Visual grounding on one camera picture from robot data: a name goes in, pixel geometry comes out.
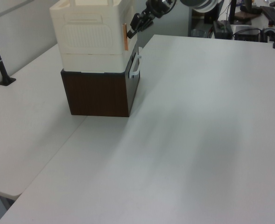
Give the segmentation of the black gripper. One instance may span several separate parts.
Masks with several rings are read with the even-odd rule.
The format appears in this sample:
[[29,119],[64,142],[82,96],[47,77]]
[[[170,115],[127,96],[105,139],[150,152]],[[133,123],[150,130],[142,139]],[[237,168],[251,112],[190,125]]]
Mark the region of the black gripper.
[[174,0],[147,0],[145,12],[134,15],[130,23],[131,28],[127,32],[127,37],[132,39],[137,33],[143,32],[153,25],[155,18],[161,18],[168,14],[174,6]]

